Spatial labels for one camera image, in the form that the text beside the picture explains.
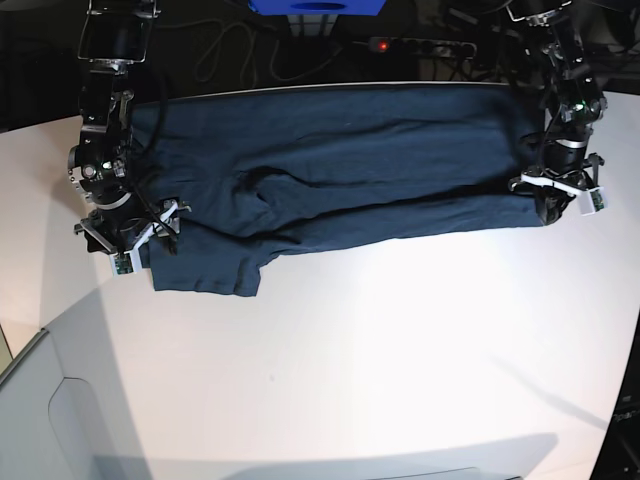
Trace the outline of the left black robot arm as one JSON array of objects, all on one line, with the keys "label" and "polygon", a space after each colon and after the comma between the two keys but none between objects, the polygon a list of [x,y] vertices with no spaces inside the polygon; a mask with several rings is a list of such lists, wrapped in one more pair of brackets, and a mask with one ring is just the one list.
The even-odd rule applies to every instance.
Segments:
[{"label": "left black robot arm", "polygon": [[550,119],[542,131],[521,142],[534,162],[510,183],[534,197],[543,225],[558,221],[572,201],[583,215],[607,207],[599,170],[605,160],[588,151],[593,124],[607,100],[585,59],[581,37],[567,12],[568,1],[512,1],[506,7],[513,22],[524,24],[528,56],[543,81],[541,105]]}]

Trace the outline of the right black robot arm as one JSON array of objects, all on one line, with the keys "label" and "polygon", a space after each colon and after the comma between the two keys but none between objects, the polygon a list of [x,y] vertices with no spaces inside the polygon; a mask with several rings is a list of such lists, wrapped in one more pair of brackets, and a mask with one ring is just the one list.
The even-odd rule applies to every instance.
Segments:
[{"label": "right black robot arm", "polygon": [[151,202],[140,169],[158,143],[167,103],[146,146],[132,132],[134,91],[128,74],[146,59],[159,9],[154,1],[92,1],[88,5],[78,57],[88,68],[79,98],[82,127],[70,150],[70,183],[93,209],[74,227],[90,253],[108,256],[114,275],[137,273],[140,249],[158,236],[177,249],[180,214],[189,205],[176,198]]}]

